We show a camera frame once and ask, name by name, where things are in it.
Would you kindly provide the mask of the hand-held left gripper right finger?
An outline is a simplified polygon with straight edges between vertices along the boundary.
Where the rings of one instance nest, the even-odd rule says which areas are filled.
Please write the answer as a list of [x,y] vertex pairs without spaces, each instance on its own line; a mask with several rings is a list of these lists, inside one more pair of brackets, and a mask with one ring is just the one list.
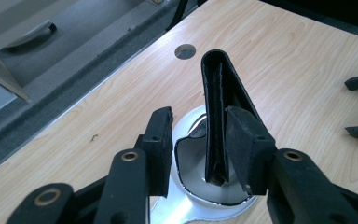
[[251,112],[229,106],[225,150],[242,189],[249,195],[265,195],[276,147],[264,124]]

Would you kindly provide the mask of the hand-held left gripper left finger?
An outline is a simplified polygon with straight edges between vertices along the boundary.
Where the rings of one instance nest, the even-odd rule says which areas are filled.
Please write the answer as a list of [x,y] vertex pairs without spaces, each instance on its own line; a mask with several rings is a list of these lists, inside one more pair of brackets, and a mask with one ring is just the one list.
[[155,110],[135,146],[146,155],[150,196],[168,196],[169,177],[172,166],[172,122],[170,106]]

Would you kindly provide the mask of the white round dish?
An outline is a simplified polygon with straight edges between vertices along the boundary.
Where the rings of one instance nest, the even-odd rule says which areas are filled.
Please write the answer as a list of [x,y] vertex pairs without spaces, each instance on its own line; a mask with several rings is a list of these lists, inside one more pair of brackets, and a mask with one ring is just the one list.
[[221,187],[205,180],[206,109],[186,113],[172,130],[172,169],[167,197],[157,199],[151,224],[223,221],[241,215],[256,201],[242,190],[235,172]]

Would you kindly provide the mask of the black leather wallet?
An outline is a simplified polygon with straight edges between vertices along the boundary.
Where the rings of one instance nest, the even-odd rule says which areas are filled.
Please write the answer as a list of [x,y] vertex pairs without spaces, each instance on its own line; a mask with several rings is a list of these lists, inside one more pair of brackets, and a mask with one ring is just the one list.
[[261,118],[226,52],[221,49],[206,52],[201,59],[201,74],[207,113],[205,179],[222,186],[229,181],[226,108],[236,106]]

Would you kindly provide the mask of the grey drawer cabinet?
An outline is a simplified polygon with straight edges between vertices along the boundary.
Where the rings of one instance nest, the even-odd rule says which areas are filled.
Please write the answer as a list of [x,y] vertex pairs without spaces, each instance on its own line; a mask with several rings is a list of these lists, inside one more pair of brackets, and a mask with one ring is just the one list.
[[39,101],[157,8],[145,0],[0,0],[0,109]]
[[54,31],[0,60],[27,93],[21,99],[0,86],[0,163],[165,34],[180,0],[77,0],[53,17]]

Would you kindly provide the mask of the black stand leg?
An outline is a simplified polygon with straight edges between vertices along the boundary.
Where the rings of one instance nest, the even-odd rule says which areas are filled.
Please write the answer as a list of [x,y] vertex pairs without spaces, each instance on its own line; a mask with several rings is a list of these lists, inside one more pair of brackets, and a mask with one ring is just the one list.
[[171,23],[166,28],[166,31],[170,31],[175,25],[177,25],[181,19],[183,18],[183,15],[186,10],[188,0],[180,0],[179,4],[177,6],[177,9],[175,10],[175,13],[173,15]]

